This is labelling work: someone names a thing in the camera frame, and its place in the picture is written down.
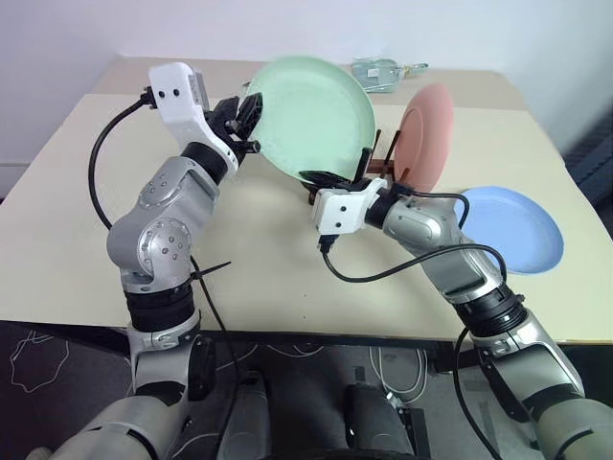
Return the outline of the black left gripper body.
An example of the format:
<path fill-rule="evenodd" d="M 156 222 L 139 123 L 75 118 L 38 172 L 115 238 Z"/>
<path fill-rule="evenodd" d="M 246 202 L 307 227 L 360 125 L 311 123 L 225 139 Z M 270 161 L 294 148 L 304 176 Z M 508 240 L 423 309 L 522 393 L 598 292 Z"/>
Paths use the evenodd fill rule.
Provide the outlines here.
<path fill-rule="evenodd" d="M 238 110 L 243 101 L 232 97 L 220 101 L 213 111 L 208 113 L 208 124 L 214 134 L 220 138 L 234 154 L 259 153 L 261 146 L 257 140 L 238 138 Z"/>

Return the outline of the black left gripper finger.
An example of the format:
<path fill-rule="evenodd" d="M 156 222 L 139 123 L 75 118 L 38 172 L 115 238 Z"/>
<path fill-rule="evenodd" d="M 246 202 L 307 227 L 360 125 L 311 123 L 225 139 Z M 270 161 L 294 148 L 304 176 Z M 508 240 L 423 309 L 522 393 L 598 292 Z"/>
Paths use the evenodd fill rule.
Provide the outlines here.
<path fill-rule="evenodd" d="M 238 110 L 238 138 L 248 139 L 256 128 L 263 111 L 262 93 L 247 96 Z"/>

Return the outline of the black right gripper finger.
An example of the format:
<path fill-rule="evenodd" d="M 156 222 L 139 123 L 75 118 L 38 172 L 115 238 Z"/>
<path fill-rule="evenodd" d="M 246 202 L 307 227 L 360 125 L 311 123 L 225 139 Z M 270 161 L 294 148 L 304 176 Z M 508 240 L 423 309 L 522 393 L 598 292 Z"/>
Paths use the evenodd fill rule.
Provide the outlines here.
<path fill-rule="evenodd" d="M 301 171 L 300 176 L 312 184 L 338 184 L 347 181 L 343 176 L 326 171 Z"/>

